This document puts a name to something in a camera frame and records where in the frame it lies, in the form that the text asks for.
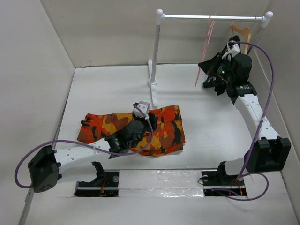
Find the orange camouflage trousers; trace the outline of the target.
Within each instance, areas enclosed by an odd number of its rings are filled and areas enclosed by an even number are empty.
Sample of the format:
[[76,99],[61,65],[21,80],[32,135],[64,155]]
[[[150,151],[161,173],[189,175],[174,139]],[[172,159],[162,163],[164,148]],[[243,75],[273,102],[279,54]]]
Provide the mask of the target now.
[[[150,110],[157,120],[157,128],[151,144],[139,154],[142,156],[160,157],[183,150],[185,134],[182,125],[182,116],[178,105],[170,105]],[[133,120],[131,112],[112,114],[87,114],[81,121],[77,141],[94,143],[106,136],[120,131]]]

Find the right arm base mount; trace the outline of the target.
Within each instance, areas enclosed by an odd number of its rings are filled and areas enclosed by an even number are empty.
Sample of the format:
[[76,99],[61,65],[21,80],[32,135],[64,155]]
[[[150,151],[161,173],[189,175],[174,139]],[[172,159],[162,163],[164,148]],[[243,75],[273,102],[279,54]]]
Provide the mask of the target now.
[[247,196],[244,181],[238,181],[237,175],[225,173],[225,163],[221,162],[217,169],[201,171],[198,183],[203,187],[205,197],[208,196]]

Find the pink wire hanger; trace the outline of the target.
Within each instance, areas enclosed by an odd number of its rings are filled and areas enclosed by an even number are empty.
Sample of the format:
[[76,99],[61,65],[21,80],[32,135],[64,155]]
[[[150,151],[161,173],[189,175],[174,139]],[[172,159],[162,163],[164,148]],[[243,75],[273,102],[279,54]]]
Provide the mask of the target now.
[[[204,43],[204,48],[202,51],[202,58],[201,58],[201,62],[204,61],[205,56],[206,56],[206,52],[210,43],[210,39],[211,39],[211,35],[214,29],[214,25],[215,25],[215,21],[211,20],[211,15],[209,15],[209,19],[208,19],[208,24],[207,24],[207,30],[206,30],[206,39],[205,39],[205,43]],[[198,84],[199,81],[199,77],[200,77],[200,73],[201,73],[202,69],[198,69],[198,73],[197,73],[197,77],[196,77],[196,81],[195,81],[195,87]]]

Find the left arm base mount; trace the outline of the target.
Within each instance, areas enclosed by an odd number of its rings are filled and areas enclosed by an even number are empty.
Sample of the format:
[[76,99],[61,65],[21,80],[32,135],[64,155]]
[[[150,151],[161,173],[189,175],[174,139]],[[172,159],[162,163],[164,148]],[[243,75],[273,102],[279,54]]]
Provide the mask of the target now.
[[74,195],[76,197],[118,197],[119,170],[104,170],[100,162],[92,162],[96,177],[90,182],[78,181]]

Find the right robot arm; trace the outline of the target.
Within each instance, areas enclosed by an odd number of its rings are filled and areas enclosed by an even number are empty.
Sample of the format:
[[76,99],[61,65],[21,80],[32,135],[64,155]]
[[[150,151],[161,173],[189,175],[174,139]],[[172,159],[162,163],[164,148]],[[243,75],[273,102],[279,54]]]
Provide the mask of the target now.
[[252,69],[251,57],[242,53],[223,56],[219,52],[212,59],[200,62],[198,67],[208,77],[203,87],[214,88],[218,95],[227,93],[252,137],[244,157],[219,164],[215,176],[218,182],[226,185],[239,174],[281,171],[291,142],[288,138],[282,138],[264,115],[257,92],[248,81]]

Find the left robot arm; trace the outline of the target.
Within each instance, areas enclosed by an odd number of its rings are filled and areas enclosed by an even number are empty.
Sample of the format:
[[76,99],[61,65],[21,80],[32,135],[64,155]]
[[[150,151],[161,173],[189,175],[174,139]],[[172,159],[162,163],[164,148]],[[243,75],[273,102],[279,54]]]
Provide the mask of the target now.
[[[150,112],[141,117],[134,115],[133,120],[123,129],[104,138],[109,144],[109,150],[104,152],[108,153],[110,158],[130,155],[129,149],[137,147],[146,132],[150,132],[153,138],[156,128],[157,118],[154,113]],[[92,163],[96,170],[89,173],[89,182],[83,182],[83,185],[102,186],[107,175],[99,161],[101,153],[99,148],[85,144],[58,150],[54,150],[50,145],[42,147],[28,163],[34,192],[42,193],[53,188],[66,170],[85,163]]]

